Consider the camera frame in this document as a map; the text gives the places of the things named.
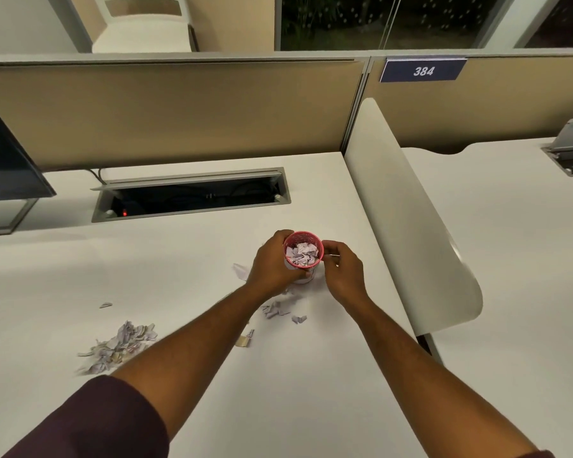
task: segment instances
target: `white wall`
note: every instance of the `white wall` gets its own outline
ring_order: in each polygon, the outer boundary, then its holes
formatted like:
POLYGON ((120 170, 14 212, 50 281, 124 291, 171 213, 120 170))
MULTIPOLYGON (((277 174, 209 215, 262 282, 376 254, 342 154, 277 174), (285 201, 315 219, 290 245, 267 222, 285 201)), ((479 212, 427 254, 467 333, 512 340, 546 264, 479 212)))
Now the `white wall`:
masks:
POLYGON ((513 0, 485 49, 505 52, 516 45, 548 0, 513 0))
POLYGON ((76 52, 48 0, 0 0, 0 54, 76 52))

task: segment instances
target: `white curved divider panel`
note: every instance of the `white curved divider panel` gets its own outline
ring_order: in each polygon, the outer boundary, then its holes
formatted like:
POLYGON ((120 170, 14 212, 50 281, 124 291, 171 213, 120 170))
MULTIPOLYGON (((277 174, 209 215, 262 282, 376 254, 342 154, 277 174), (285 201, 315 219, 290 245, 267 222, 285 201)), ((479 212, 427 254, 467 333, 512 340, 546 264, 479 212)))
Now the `white curved divider panel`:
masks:
POLYGON ((480 286, 373 98, 361 103, 345 160, 415 334, 476 318, 480 286))

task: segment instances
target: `pink mesh pencil cup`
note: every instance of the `pink mesh pencil cup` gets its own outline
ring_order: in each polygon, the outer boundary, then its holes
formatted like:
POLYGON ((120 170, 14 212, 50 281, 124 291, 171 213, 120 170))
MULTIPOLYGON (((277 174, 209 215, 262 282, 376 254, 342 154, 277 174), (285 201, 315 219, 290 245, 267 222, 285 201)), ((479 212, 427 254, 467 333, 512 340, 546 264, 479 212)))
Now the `pink mesh pencil cup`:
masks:
POLYGON ((285 265, 287 266, 287 268, 290 268, 291 270, 301 269, 310 271, 309 277, 303 278, 302 280, 297 280, 295 283, 304 284, 312 281, 312 278, 314 277, 314 269, 321 262, 322 256, 324 255, 324 246, 322 245, 322 241, 320 240, 320 238, 309 231, 296 231, 285 239, 283 244, 283 251, 285 254, 285 265), (305 266, 296 265, 293 262, 291 262, 289 257, 287 257, 287 247, 295 247, 301 242, 313 244, 318 248, 317 260, 312 265, 305 265, 305 266))

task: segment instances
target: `computer monitor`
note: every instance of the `computer monitor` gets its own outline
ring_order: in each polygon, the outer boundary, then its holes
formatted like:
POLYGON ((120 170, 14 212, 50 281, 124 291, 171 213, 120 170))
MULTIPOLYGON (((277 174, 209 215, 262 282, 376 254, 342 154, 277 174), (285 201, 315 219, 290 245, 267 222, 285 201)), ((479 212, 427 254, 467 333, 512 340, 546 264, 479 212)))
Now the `computer monitor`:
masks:
POLYGON ((54 195, 51 185, 0 118, 0 201, 54 195))

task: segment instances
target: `person's arm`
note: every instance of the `person's arm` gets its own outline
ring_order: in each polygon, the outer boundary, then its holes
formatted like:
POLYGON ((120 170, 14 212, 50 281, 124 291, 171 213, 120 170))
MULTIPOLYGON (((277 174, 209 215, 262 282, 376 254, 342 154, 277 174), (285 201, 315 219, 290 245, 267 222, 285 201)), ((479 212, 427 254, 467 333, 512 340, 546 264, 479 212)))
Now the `person's arm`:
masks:
POLYGON ((244 286, 113 374, 151 403, 170 439, 191 415, 253 312, 305 277, 305 270, 289 270, 284 264, 283 243, 292 232, 277 231, 259 249, 244 286))
POLYGON ((516 458, 537 451, 487 401, 436 363, 365 289, 363 264, 344 243, 323 241, 329 291, 357 322, 429 458, 516 458))

